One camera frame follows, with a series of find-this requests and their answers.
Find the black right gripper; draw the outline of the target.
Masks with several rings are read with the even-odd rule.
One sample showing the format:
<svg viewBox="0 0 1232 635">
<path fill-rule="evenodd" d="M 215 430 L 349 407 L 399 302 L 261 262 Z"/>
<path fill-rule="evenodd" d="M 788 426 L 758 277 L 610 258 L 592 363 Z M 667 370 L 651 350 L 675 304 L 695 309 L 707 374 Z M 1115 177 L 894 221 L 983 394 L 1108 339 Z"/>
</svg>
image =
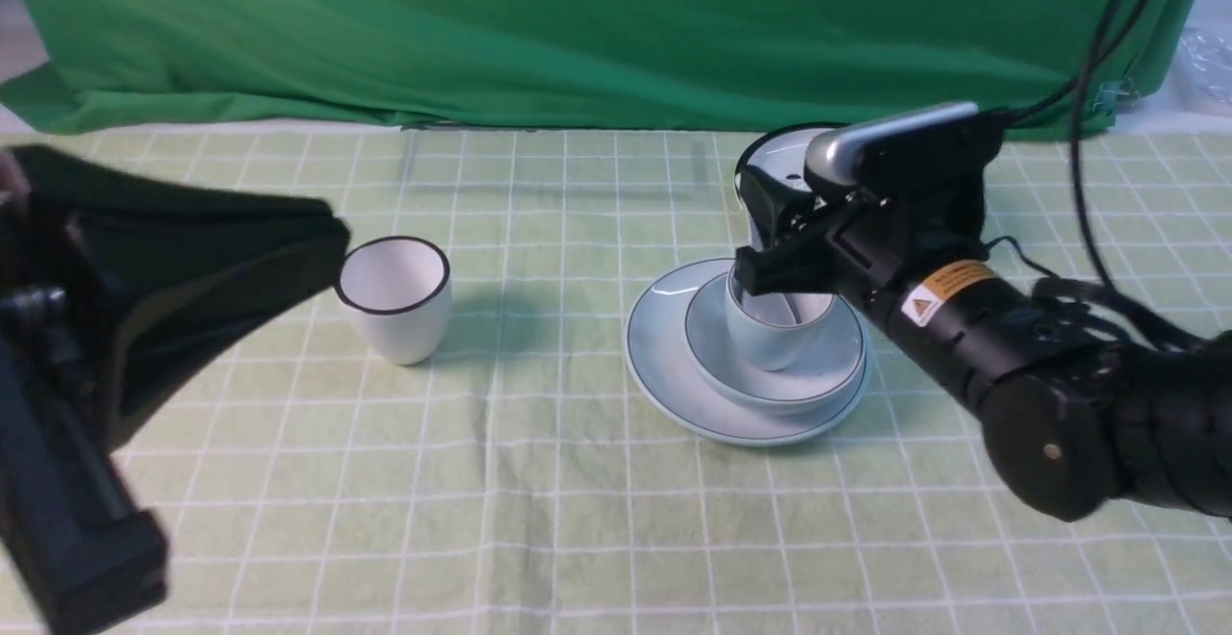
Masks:
<svg viewBox="0 0 1232 635">
<path fill-rule="evenodd" d="M 853 187 L 822 182 L 811 194 L 745 166 L 742 196 L 772 232 L 736 252 L 736 280 L 750 293 L 862 298 L 906 289 L 949 261 L 986 261 L 983 173 L 1004 132 L 1002 113 L 976 113 L 876 144 L 860 158 Z"/>
</svg>

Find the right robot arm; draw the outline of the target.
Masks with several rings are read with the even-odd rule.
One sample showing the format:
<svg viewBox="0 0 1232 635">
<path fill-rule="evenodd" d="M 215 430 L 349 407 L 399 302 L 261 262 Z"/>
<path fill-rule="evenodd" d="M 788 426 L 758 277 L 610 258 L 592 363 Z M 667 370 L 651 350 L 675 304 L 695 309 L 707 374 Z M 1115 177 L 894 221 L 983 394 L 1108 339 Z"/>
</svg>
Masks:
<svg viewBox="0 0 1232 635">
<path fill-rule="evenodd" d="M 804 159 L 823 125 L 758 137 L 736 162 L 756 240 L 750 293 L 835 293 L 978 420 L 1016 499 L 1080 522 L 1110 499 L 1230 518 L 1230 334 L 1193 337 L 1124 293 L 988 266 L 983 170 L 1003 113 L 881 136 L 857 180 Z"/>
</svg>

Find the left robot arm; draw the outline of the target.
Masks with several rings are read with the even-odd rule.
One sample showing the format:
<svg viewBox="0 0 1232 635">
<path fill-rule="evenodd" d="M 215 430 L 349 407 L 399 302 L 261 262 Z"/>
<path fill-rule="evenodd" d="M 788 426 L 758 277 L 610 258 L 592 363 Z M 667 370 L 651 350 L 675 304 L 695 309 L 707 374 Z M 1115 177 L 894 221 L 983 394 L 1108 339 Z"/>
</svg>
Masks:
<svg viewBox="0 0 1232 635">
<path fill-rule="evenodd" d="M 2 543 L 48 633 L 100 634 L 166 600 L 166 531 L 112 454 L 330 289 L 350 240 L 322 199 L 2 148 Z"/>
</svg>

